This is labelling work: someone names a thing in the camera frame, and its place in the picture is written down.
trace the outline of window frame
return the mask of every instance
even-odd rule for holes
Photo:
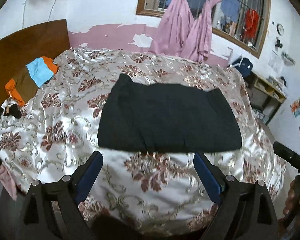
[[[162,11],[145,9],[145,3],[146,3],[146,0],[138,0],[136,15],[152,16],[152,17],[160,17],[160,18],[163,17],[164,12],[162,12]],[[236,38],[230,36],[228,33],[223,32],[222,30],[212,27],[212,33],[238,45],[240,48],[251,53],[256,58],[260,58],[260,54],[261,54],[263,45],[265,43],[266,34],[268,31],[269,18],[270,18],[270,6],[271,6],[271,0],[266,0],[266,2],[265,2],[265,10],[266,11],[265,11],[265,15],[264,15],[265,20],[264,20],[263,30],[260,30],[261,36],[258,37],[259,45],[258,45],[257,50],[250,48],[247,44],[243,43],[242,41],[237,40]]]

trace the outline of brown headboard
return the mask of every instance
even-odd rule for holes
[[[0,40],[0,106],[8,98],[6,83],[37,57],[54,59],[70,49],[66,20],[37,24]]]

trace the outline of bedspread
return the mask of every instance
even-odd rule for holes
[[[21,190],[26,192],[34,179],[47,183],[72,174],[98,150],[103,154],[103,168],[87,200],[79,205],[86,220],[106,214],[142,233],[165,235],[198,230],[211,221],[217,206],[195,172],[193,153],[145,154],[98,147],[100,114],[120,73],[142,84],[220,88],[239,124],[242,148],[207,153],[207,157],[239,181],[264,180],[273,200],[282,189],[286,165],[274,154],[254,117],[236,69],[150,53],[88,48],[65,51],[54,62],[60,66],[58,73],[20,109],[22,118],[0,121],[0,158]],[[222,137],[222,126],[219,129]]]

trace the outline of folded black garment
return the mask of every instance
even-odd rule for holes
[[[241,148],[231,107],[219,89],[142,85],[121,74],[103,108],[100,147],[132,152],[222,152]]]

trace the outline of desk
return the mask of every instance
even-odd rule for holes
[[[251,74],[245,78],[245,81],[248,83],[248,88],[255,88],[267,95],[266,101],[262,104],[262,111],[266,108],[272,98],[278,102],[278,106],[271,113],[269,120],[266,122],[266,125],[268,125],[287,97],[275,84],[272,84],[258,73],[251,72]]]

